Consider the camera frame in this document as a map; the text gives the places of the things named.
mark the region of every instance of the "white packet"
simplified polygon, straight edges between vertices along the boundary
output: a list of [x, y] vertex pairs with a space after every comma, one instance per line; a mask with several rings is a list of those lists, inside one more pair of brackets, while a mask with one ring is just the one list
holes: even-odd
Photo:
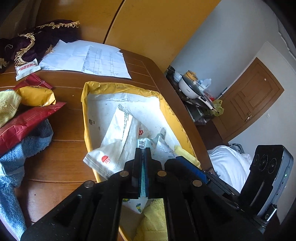
[[132, 115], [123, 112], [118, 106], [101, 147], [87, 153], [83, 159], [89, 167], [95, 169], [104, 178], [109, 178], [117, 172], [118, 160], [126, 142], [132, 119]]
[[139, 133], [143, 136], [149, 131], [127, 109], [118, 105], [101, 147], [89, 152], [83, 161], [108, 179], [123, 170], [127, 161], [134, 159]]
[[17, 66], [15, 67], [15, 70], [17, 72], [17, 75], [15, 77], [15, 79], [18, 81], [21, 78], [36, 72], [38, 70], [40, 70], [41, 67], [38, 65], [37, 59], [34, 59], [33, 61], [23, 64], [22, 66]]
[[139, 197], [138, 199], [122, 199], [122, 205], [137, 214], [141, 214], [143, 212], [147, 202], [147, 197]]
[[168, 146], [165, 140], [159, 136], [152, 159], [160, 161], [162, 168], [165, 169], [165, 162], [168, 159], [174, 159], [176, 157], [175, 152]]

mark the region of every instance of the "red plastic bag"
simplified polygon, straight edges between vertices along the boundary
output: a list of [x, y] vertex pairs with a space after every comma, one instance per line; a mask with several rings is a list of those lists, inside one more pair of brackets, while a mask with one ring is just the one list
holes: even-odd
[[65, 102], [33, 107], [14, 117], [0, 128], [0, 156], [21, 142], [40, 122], [59, 110]]
[[40, 86], [40, 87], [44, 87], [44, 88], [48, 88], [48, 89], [52, 89], [52, 86], [48, 83], [46, 83], [45, 81], [39, 79], [39, 77], [32, 73], [30, 74], [24, 81], [22, 81], [21, 83], [19, 83], [18, 85], [16, 85], [13, 90], [18, 90], [22, 87], [25, 86]]

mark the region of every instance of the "red circular logo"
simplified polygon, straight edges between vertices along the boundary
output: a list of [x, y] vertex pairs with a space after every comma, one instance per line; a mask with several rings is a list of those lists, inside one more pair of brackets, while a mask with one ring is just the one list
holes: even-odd
[[108, 164], [110, 162], [110, 158], [108, 156], [103, 156], [102, 157], [102, 162], [105, 164]]

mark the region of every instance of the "white paper sheet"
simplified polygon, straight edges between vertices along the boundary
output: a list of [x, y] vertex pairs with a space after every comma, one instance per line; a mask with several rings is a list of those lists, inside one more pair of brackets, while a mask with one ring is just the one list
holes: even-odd
[[60, 40], [39, 65], [43, 70], [72, 70], [131, 79], [119, 50], [113, 46], [83, 40], [72, 43]]

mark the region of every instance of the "kitchen utensil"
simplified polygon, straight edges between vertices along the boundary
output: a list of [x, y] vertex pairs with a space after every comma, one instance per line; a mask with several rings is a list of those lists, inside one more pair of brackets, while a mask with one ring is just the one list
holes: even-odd
[[190, 99], [196, 99], [202, 95], [198, 88], [196, 81], [192, 81], [190, 78], [183, 76], [179, 82], [180, 90]]
[[198, 97], [202, 102], [204, 102], [210, 110], [215, 110], [214, 105], [212, 104], [211, 100], [207, 100], [206, 96], [201, 95]]
[[167, 74], [168, 75], [173, 75], [175, 73], [175, 69], [172, 67], [172, 66], [169, 66], [168, 67], [168, 72], [167, 72]]
[[189, 79], [191, 79], [192, 81], [197, 81], [198, 78], [196, 77], [196, 73], [194, 73], [193, 71], [188, 70], [185, 74], [186, 77], [188, 77]]
[[174, 80], [179, 83], [182, 75], [180, 75], [177, 71], [174, 72]]

